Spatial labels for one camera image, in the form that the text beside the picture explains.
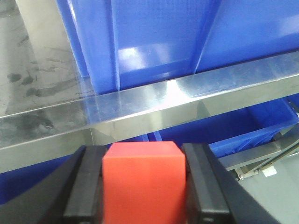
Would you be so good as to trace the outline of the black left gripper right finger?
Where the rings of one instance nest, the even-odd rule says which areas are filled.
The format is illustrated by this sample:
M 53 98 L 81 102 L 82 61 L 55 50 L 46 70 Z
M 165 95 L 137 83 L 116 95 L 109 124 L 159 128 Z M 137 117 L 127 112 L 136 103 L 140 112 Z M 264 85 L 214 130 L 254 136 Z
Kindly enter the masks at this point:
M 184 143 L 189 224 L 278 224 L 226 170 L 206 144 Z

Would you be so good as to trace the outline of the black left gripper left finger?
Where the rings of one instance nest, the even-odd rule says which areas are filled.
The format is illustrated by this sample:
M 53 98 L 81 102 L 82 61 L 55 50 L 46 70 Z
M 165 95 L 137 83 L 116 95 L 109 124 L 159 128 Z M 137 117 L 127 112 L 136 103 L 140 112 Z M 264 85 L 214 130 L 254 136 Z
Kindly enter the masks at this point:
M 2 224 L 101 224 L 105 146 L 81 146 L 41 182 L 0 207 Z

